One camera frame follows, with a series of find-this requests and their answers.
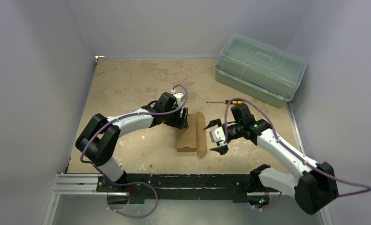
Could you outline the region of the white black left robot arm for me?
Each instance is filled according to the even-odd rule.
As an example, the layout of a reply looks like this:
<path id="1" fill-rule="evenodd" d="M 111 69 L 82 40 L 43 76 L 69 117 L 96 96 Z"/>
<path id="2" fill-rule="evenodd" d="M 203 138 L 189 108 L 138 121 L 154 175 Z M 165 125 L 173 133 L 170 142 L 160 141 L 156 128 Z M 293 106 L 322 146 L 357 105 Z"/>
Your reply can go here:
<path id="1" fill-rule="evenodd" d="M 160 124 L 187 129 L 188 108 L 184 107 L 186 100 L 185 93 L 171 90 L 132 113 L 116 117 L 95 114 L 78 136 L 75 147 L 81 152 L 81 158 L 87 157 L 88 162 L 108 178 L 108 186 L 113 191 L 120 192 L 128 181 L 126 172 L 113 158 L 118 139 Z"/>

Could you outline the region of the brown cardboard box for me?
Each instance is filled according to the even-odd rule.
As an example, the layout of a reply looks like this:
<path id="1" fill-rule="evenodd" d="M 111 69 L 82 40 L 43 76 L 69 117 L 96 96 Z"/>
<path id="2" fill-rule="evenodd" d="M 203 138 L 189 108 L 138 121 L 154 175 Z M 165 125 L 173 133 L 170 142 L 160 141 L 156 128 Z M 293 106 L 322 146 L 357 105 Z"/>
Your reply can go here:
<path id="1" fill-rule="evenodd" d="M 201 112 L 188 114 L 188 128 L 177 130 L 176 150 L 179 153 L 196 153 L 198 158 L 207 154 L 207 134 L 205 116 Z"/>

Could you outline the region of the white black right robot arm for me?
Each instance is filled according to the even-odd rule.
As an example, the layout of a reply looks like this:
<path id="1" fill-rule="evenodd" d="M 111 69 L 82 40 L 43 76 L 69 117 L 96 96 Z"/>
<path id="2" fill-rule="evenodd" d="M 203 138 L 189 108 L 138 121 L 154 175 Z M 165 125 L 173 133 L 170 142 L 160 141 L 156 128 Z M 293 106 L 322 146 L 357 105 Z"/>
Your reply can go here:
<path id="1" fill-rule="evenodd" d="M 220 119 L 211 120 L 206 128 L 215 127 L 209 132 L 211 141 L 217 146 L 213 151 L 224 155 L 228 144 L 235 139 L 244 138 L 266 150 L 289 171 L 279 172 L 263 164 L 250 172 L 248 184 L 242 185 L 247 192 L 273 188 L 293 197 L 297 205 L 307 214 L 313 215 L 339 197 L 333 167 L 302 154 L 280 137 L 272 125 L 264 120 L 256 120 L 245 104 L 231 108 L 234 121 L 222 123 Z"/>

